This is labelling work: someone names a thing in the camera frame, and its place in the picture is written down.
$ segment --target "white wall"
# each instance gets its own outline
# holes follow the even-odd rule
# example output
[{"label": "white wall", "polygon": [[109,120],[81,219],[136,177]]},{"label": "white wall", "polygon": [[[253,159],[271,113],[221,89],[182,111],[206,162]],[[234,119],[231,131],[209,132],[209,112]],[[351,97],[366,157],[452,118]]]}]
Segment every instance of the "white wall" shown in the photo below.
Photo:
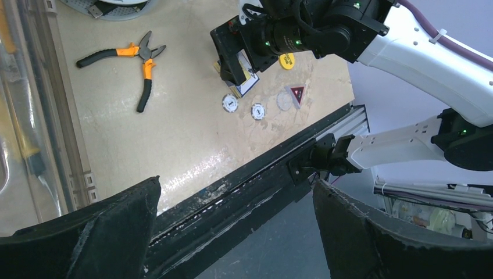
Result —
[{"label": "white wall", "polygon": [[[410,1],[437,29],[444,28],[449,36],[493,56],[492,0]],[[356,63],[349,64],[349,73],[356,96],[355,103],[366,105],[372,133],[407,126],[440,114],[447,108],[423,91],[382,71]],[[374,171],[386,180],[493,184],[493,172],[466,171],[445,162],[388,164]]]}]

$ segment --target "wooden board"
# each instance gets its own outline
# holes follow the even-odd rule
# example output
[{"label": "wooden board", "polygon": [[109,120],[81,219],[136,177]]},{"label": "wooden board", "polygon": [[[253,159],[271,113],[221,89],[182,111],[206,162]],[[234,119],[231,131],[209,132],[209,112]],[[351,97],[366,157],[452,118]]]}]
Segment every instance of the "wooden board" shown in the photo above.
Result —
[{"label": "wooden board", "polygon": [[[60,34],[84,140],[102,198],[150,176],[162,184],[158,212],[176,205],[253,158],[353,100],[346,62],[296,53],[294,69],[278,63],[265,73],[233,114],[222,108],[230,89],[213,67],[218,59],[209,32],[237,15],[237,1],[162,1],[126,22],[94,20],[58,5]],[[166,44],[154,61],[152,95],[135,112],[143,86],[140,58],[110,58],[77,69],[93,52],[139,43]],[[290,84],[308,86],[301,110],[287,112],[277,94]],[[267,115],[255,121],[254,103]]]}]

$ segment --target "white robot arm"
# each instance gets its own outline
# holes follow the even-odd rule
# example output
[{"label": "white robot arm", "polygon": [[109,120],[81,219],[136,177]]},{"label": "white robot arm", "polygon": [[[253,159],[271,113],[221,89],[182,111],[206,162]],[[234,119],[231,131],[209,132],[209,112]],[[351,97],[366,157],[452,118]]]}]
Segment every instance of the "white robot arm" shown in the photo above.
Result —
[{"label": "white robot arm", "polygon": [[[467,141],[468,134],[473,137],[473,133],[489,131],[488,126],[493,124],[493,59],[447,37],[443,31],[437,37],[431,37],[426,32],[429,23],[420,12],[407,0],[400,3],[402,5],[391,8],[384,22],[390,28],[388,34],[378,35],[358,57],[358,62],[393,74],[449,105],[466,121],[453,129],[457,137],[451,140],[458,147],[450,152],[455,154],[448,158],[449,161],[465,169],[492,170],[489,160],[482,160],[484,155],[491,155],[488,151],[491,148],[483,146],[490,137],[476,139],[476,151],[468,154],[466,150],[471,150],[472,146],[461,151],[460,142],[457,142],[461,138]],[[442,36],[456,44],[452,47],[462,53],[437,41]],[[476,57],[471,57],[470,53],[465,57],[465,51]],[[348,162],[361,170],[411,160],[447,160],[444,154],[447,149],[442,150],[433,143],[433,138],[440,134],[443,121],[432,117],[409,127],[357,136],[348,146]]]},{"label": "white robot arm", "polygon": [[339,139],[324,167],[334,175],[410,160],[493,170],[493,59],[445,33],[408,0],[240,0],[240,15],[211,36],[221,77],[235,84],[244,80],[242,49],[253,71],[312,51],[386,71],[451,107],[409,127]]}]

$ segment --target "yellow sticker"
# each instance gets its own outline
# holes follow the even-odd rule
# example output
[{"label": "yellow sticker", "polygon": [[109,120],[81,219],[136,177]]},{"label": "yellow sticker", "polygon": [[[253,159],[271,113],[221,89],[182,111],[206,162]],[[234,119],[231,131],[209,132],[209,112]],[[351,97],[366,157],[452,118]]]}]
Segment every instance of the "yellow sticker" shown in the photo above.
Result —
[{"label": "yellow sticker", "polygon": [[291,70],[294,67],[295,59],[292,53],[287,53],[279,56],[281,67],[285,70]]}]

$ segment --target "pliers jaw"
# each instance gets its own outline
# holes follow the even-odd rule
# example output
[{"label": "pliers jaw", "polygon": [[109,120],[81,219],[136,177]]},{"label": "pliers jaw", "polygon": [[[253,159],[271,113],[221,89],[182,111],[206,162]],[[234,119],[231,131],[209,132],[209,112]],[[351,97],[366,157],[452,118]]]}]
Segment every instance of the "pliers jaw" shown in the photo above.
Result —
[{"label": "pliers jaw", "polygon": [[162,46],[155,48],[153,50],[149,49],[148,45],[149,45],[149,38],[151,37],[151,34],[152,34],[152,31],[148,31],[139,43],[140,49],[138,51],[138,54],[144,60],[144,63],[147,60],[153,59],[156,56],[160,55],[161,52],[163,52],[166,49],[165,45],[162,45]]}]

